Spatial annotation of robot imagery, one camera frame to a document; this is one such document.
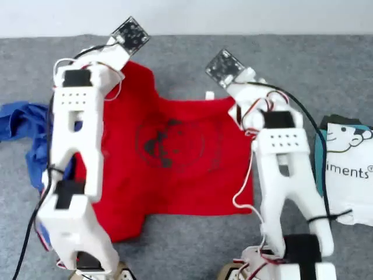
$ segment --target cartoon logo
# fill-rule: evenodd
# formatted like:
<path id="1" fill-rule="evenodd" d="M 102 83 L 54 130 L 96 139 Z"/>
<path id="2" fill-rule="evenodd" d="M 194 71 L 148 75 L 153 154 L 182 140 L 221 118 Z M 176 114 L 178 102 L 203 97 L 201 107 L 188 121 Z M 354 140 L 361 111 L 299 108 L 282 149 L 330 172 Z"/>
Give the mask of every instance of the cartoon logo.
<path id="1" fill-rule="evenodd" d="M 136 151 L 152 167 L 180 169 L 203 155 L 205 139 L 197 124 L 149 116 L 136 132 Z"/>
<path id="2" fill-rule="evenodd" d="M 329 123 L 326 138 L 328 153 L 344 153 L 351 147 L 357 147 L 363 141 L 372 139 L 372 131 L 364 125 L 362 125 L 362 128 L 367 128 L 367 130 Z"/>

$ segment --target black cable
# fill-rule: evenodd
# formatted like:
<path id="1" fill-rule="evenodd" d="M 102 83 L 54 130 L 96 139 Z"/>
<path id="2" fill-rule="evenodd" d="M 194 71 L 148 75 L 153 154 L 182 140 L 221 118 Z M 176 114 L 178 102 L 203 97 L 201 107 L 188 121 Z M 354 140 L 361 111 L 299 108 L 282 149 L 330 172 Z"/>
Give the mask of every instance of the black cable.
<path id="1" fill-rule="evenodd" d="M 288 97 L 290 97 L 292 99 L 292 101 L 294 101 L 300 107 L 300 109 L 302 109 L 302 111 L 304 112 L 304 114 L 307 116 L 307 119 L 309 119 L 309 121 L 311 122 L 311 124 L 314 127 L 316 133 L 320 137 L 320 141 L 321 141 L 321 144 L 322 144 L 322 150 L 323 150 L 323 154 L 322 154 L 322 170 L 321 170 L 322 192 L 323 192 L 324 204 L 325 204 L 325 209 L 326 209 L 326 216 L 328 216 L 328 217 L 331 216 L 331 214 L 330 214 L 330 208 L 329 208 L 328 194 L 326 192 L 326 181 L 325 181 L 325 173 L 326 173 L 326 141 L 325 141 L 325 138 L 323 137 L 320 129 L 318 128 L 318 125 L 315 122 L 314 118 L 312 118 L 311 114 L 304 107 L 304 105 L 294 95 L 292 95 L 288 91 L 286 91 L 286 90 L 284 90 L 284 89 L 282 89 L 282 88 L 280 88 L 278 86 L 268 85 L 267 83 L 247 82 L 247 84 L 255 85 L 255 86 L 266 86 L 268 88 L 271 88 L 271 89 L 274 89 L 274 90 L 278 90 L 280 92 L 285 93 Z"/>
<path id="2" fill-rule="evenodd" d="M 347 215 L 349 213 L 352 213 L 352 209 L 345 210 L 345 211 L 343 211 L 343 212 L 341 212 L 339 214 L 331 214 L 329 216 L 327 216 L 327 215 L 326 216 L 316 216 L 316 217 L 313 217 L 313 218 L 309 219 L 307 221 L 307 223 L 312 223 L 312 222 L 315 222 L 315 221 L 321 220 L 321 219 L 329 219 L 330 221 L 333 221 L 333 220 L 336 220 L 337 218 L 339 218 L 339 217 L 341 217 L 343 215 Z"/>
<path id="3" fill-rule="evenodd" d="M 119 42 L 115 42 L 114 44 L 110 44 L 110 45 L 95 45 L 94 47 L 92 48 L 88 48 L 80 53 L 78 53 L 76 56 L 74 56 L 74 59 L 77 60 L 79 57 L 91 52 L 91 51 L 97 51 L 97 50 L 101 50 L 103 49 L 104 47 L 112 47 L 114 45 L 117 45 L 119 44 Z"/>
<path id="4" fill-rule="evenodd" d="M 50 168 L 50 166 L 51 166 L 51 162 L 50 162 L 50 146 L 51 146 L 51 114 L 52 114 L 51 108 L 52 108 L 52 105 L 53 105 L 53 96 L 52 96 L 52 98 L 50 100 L 48 111 L 47 111 L 47 125 L 46 125 L 48 185 L 47 185 L 47 188 L 45 189 L 44 195 L 41 196 L 39 202 L 35 206 L 35 209 L 34 209 L 32 215 L 30 217 L 29 224 L 27 225 L 27 230 L 26 230 L 26 234 L 25 234 L 25 237 L 24 237 L 23 245 L 22 245 L 22 250 L 21 250 L 21 253 L 20 253 L 20 256 L 19 256 L 19 259 L 18 259 L 17 268 L 16 268 L 16 271 L 14 273 L 14 276 L 13 276 L 12 280 L 16 280 L 17 277 L 18 277 L 18 274 L 19 274 L 19 271 L 21 269 L 21 265 L 22 265 L 22 262 L 23 262 L 23 259 L 24 259 L 24 255 L 26 253 L 27 244 L 29 243 L 31 228 L 32 228 L 33 223 L 35 221 L 37 212 L 39 211 L 41 205 L 43 204 L 45 198 L 47 197 L 47 195 L 48 195 L 48 193 L 49 193 L 49 191 L 51 189 L 51 185 L 52 185 L 52 180 L 51 180 L 52 169 Z"/>
<path id="5" fill-rule="evenodd" d="M 88 280 L 93 280 L 92 278 L 89 278 L 88 276 L 85 276 L 84 274 L 82 274 L 82 276 Z"/>

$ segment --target white wall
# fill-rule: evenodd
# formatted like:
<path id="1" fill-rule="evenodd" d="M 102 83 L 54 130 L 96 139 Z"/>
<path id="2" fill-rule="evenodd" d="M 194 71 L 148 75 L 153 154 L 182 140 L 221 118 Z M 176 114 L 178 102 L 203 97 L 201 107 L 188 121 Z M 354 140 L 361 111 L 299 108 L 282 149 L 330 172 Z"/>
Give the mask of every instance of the white wall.
<path id="1" fill-rule="evenodd" d="M 373 0 L 0 0 L 0 37 L 107 35 L 129 15 L 156 34 L 373 33 Z"/>

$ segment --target white tag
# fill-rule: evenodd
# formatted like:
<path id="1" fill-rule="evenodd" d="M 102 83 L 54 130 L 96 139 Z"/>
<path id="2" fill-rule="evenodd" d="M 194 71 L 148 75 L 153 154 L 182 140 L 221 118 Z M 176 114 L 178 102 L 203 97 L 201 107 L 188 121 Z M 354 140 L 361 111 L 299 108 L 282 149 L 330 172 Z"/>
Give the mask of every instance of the white tag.
<path id="1" fill-rule="evenodd" d="M 206 92 L 206 100 L 214 100 L 215 99 L 215 93 L 213 91 L 208 90 Z"/>

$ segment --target printed graphic on t-shirt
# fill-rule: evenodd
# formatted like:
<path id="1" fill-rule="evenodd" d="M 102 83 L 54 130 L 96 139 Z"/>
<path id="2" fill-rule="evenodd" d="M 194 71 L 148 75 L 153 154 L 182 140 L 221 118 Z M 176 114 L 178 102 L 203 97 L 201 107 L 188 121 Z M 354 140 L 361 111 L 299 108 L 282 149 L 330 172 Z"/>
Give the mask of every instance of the printed graphic on t-shirt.
<path id="1" fill-rule="evenodd" d="M 328 135 L 326 138 L 328 153 L 346 153 L 351 148 L 358 147 L 363 142 L 373 138 L 372 131 L 366 127 L 361 128 L 351 127 L 340 124 L 328 124 Z M 373 165 L 366 165 L 357 167 L 356 164 L 359 162 L 345 160 L 333 160 L 326 162 L 326 171 L 349 176 L 358 179 L 368 179 L 373 172 Z"/>
<path id="2" fill-rule="evenodd" d="M 136 151 L 149 166 L 180 169 L 202 157 L 205 137 L 198 124 L 151 115 L 137 129 Z"/>
<path id="3" fill-rule="evenodd" d="M 328 153 L 345 153 L 352 147 L 357 147 L 363 141 L 373 138 L 370 129 L 359 129 L 340 124 L 328 124 L 326 138 Z"/>

